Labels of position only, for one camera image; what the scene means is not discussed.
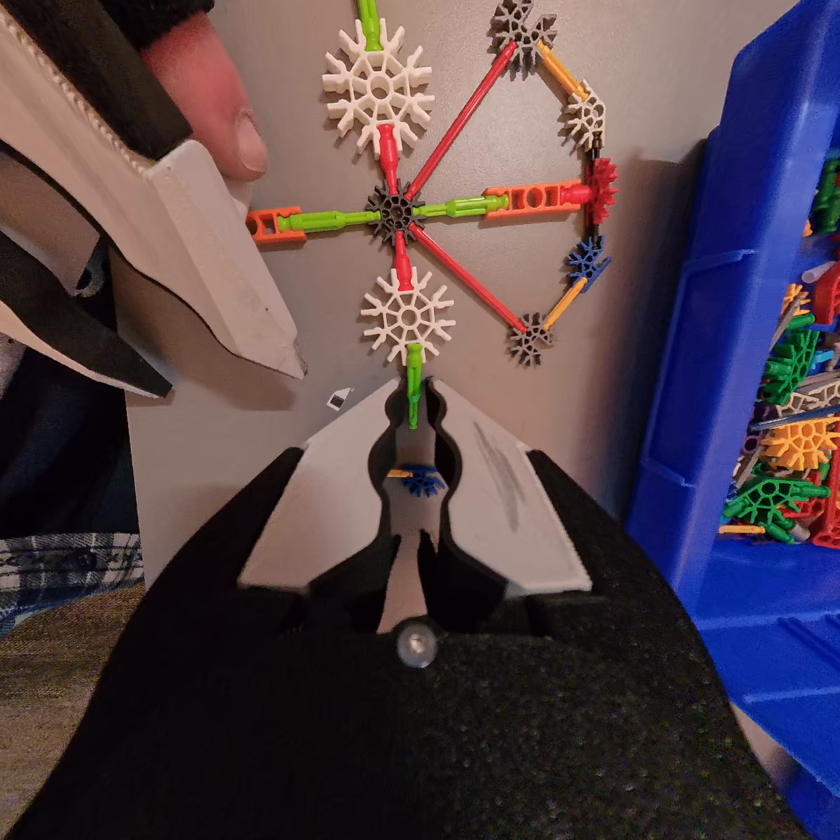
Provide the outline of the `person's left hand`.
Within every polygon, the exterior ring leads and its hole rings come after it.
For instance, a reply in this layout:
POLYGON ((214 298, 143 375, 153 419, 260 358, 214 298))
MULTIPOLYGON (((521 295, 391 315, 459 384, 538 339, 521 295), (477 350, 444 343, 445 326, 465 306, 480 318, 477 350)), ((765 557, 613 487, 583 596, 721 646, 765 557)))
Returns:
POLYGON ((227 178, 254 182, 268 153, 233 61, 208 18, 212 1, 102 1, 227 178))

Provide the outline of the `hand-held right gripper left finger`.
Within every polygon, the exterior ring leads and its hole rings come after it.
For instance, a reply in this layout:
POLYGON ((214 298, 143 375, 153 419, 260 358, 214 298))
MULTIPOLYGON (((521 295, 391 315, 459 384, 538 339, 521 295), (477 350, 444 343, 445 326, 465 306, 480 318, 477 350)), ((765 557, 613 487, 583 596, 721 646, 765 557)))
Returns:
POLYGON ((311 436, 238 577, 242 587, 302 591, 352 558, 390 557, 385 489, 396 464, 404 385, 393 378, 311 436))

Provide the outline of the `blue toy connector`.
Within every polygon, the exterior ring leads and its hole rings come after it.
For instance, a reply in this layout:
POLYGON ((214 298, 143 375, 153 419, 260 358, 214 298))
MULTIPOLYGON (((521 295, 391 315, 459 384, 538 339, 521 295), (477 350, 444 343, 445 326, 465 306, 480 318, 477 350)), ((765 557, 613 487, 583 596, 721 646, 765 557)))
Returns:
POLYGON ((402 487, 413 497, 430 498, 447 486, 433 465, 402 465, 402 487))

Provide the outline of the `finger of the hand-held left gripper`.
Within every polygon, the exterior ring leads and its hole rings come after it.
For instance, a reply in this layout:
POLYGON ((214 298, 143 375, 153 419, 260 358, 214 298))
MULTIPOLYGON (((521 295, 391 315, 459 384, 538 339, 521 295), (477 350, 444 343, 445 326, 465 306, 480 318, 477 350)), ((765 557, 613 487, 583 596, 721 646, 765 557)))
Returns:
POLYGON ((84 311, 36 257, 1 234, 1 331, 105 385, 164 398, 172 386, 118 334, 84 311))
POLYGON ((1 57, 2 234, 88 312, 76 283, 98 232, 228 352, 302 378, 298 331, 246 227, 253 182, 223 176, 193 133, 159 161, 131 151, 9 7, 1 57))

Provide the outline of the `blue plastic bin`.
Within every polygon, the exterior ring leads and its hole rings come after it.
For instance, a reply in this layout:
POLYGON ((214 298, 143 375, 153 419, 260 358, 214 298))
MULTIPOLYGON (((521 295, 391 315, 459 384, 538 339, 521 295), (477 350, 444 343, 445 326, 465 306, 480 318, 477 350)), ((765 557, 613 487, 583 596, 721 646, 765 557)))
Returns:
POLYGON ((731 701, 800 765, 786 794, 838 838, 839 559, 718 525, 785 289, 838 145, 839 4, 799 2, 735 59, 708 138, 626 528, 656 562, 731 701))

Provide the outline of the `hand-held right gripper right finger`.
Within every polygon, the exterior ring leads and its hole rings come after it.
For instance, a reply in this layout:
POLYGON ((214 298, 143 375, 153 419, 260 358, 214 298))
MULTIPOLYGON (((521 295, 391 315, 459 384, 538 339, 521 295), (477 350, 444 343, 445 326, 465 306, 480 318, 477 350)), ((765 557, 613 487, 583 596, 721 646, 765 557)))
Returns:
POLYGON ((438 377, 427 381, 427 415, 447 486, 439 530, 447 547, 500 577, 509 597, 589 592, 529 446, 438 377))

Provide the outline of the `pile of toy construction pieces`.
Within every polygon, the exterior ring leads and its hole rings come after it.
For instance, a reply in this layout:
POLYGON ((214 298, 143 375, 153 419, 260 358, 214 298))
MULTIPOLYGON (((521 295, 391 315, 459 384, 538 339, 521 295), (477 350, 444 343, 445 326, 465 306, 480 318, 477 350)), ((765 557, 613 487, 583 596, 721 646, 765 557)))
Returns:
POLYGON ((785 289, 717 534, 839 548, 839 152, 829 150, 802 244, 828 259, 785 289))

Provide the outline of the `colourful toy rod wheel assembly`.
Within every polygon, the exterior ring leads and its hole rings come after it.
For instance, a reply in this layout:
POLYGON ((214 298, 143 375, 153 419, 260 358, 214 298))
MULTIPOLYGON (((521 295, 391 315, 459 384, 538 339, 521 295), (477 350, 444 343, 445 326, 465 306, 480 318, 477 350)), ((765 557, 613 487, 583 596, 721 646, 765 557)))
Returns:
POLYGON ((445 287, 427 292, 430 274, 420 277, 407 247, 416 242, 408 232, 415 222, 425 231, 430 219, 483 217, 498 222, 514 219, 582 214, 583 237, 565 260, 570 286, 548 314, 519 317, 528 330, 509 330, 511 357, 523 366, 540 364, 541 351, 553 341, 552 327, 609 266, 603 255, 601 227, 615 203, 616 165, 603 154, 606 141, 606 106, 586 80, 571 73, 553 50, 557 37, 555 14, 532 15, 534 2, 498 2, 490 21, 490 48, 495 56, 486 75, 437 143, 412 181, 399 176, 401 154, 414 147, 413 126, 426 128, 434 96, 426 91, 432 70, 420 63, 422 48, 401 56, 404 28, 389 35, 376 2, 356 2, 355 33, 340 31, 341 56, 328 53, 328 70, 322 90, 332 95, 329 120, 340 137, 360 128, 359 152, 371 150, 382 183, 366 200, 362 211, 303 213, 297 206, 252 210, 246 225, 257 246, 302 245, 309 235, 332 234, 365 226, 392 251, 390 276, 376 285, 383 296, 365 295, 367 308, 360 312, 372 328, 364 332, 372 349, 389 349, 388 361, 398 360, 406 370, 406 346, 423 346, 423 362, 438 355, 436 339, 449 340, 455 321, 445 318, 453 302, 445 287), (544 69, 564 95, 561 119, 566 139, 581 157, 582 177, 561 182, 489 186, 477 196, 452 198, 428 204, 421 191, 476 113, 498 79, 506 72, 528 78, 544 69))

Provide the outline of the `long red toy rod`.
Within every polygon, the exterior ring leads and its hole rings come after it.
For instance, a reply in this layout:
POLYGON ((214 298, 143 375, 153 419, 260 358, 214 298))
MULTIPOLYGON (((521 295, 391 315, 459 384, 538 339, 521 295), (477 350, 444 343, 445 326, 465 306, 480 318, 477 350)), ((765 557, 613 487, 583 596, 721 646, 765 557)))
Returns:
POLYGON ((515 332, 525 333, 528 328, 524 321, 517 317, 495 295, 493 295, 478 279, 463 267, 453 256, 435 242, 417 223, 411 222, 408 232, 414 236, 416 242, 437 262, 453 274, 480 301, 496 313, 504 323, 515 332))

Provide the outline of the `green toy rod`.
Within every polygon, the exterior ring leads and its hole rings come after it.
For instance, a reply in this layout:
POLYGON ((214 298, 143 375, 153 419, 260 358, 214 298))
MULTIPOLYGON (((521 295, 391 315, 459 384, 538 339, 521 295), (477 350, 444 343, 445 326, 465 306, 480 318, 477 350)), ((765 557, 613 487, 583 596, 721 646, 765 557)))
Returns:
POLYGON ((413 342, 406 346, 406 397, 408 404, 408 427, 418 428, 418 407, 423 389, 424 348, 413 342))

